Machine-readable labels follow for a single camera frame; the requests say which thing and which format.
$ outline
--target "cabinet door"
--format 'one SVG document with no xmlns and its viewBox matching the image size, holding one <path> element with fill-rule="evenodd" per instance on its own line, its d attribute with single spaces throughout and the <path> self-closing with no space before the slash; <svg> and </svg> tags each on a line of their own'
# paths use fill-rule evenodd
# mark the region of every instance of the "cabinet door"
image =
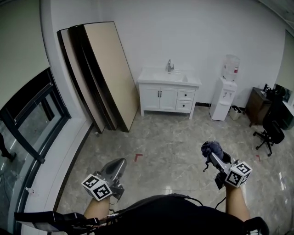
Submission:
<svg viewBox="0 0 294 235">
<path fill-rule="evenodd" d="M 160 109 L 175 110 L 178 89 L 160 87 Z"/>
<path fill-rule="evenodd" d="M 160 87 L 156 85 L 140 85 L 141 105 L 145 108 L 159 108 Z"/>
</svg>

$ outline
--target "blue cloth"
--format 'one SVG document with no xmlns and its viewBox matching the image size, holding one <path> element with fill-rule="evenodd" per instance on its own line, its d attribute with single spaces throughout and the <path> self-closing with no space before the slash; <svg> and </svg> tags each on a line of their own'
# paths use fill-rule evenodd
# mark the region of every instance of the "blue cloth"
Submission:
<svg viewBox="0 0 294 235">
<path fill-rule="evenodd" d="M 201 147 L 202 155 L 204 157 L 209 157 L 213 152 L 217 155 L 221 160 L 224 157 L 224 152 L 221 148 L 221 145 L 217 141 L 206 141 Z"/>
</svg>

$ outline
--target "dark wood cabinet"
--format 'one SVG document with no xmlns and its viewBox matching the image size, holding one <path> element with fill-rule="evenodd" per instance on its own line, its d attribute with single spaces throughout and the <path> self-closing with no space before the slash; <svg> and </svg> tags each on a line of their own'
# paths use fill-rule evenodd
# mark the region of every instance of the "dark wood cabinet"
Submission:
<svg viewBox="0 0 294 235">
<path fill-rule="evenodd" d="M 262 89 L 253 87 L 245 110 L 250 119 L 250 126 L 262 124 L 270 106 L 271 101 L 262 93 Z"/>
</svg>

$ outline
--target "glass pane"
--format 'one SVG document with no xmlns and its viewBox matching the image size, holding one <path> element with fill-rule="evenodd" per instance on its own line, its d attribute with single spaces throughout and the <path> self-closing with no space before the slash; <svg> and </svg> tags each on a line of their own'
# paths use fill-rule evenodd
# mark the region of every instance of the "glass pane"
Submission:
<svg viewBox="0 0 294 235">
<path fill-rule="evenodd" d="M 20 189 L 35 159 L 18 143 L 2 121 L 0 133 L 0 228 L 13 233 L 13 213 Z"/>
<path fill-rule="evenodd" d="M 41 153 L 48 136 L 60 119 L 61 115 L 48 95 L 27 116 L 18 130 L 27 142 Z"/>
</svg>

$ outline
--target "sink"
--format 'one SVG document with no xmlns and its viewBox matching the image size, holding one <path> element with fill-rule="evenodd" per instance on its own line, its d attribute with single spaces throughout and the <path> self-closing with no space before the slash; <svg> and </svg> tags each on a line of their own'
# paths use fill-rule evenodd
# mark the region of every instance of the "sink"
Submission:
<svg viewBox="0 0 294 235">
<path fill-rule="evenodd" d="M 180 72 L 154 73 L 153 76 L 156 80 L 164 79 L 171 82 L 187 82 L 188 81 L 187 76 Z"/>
</svg>

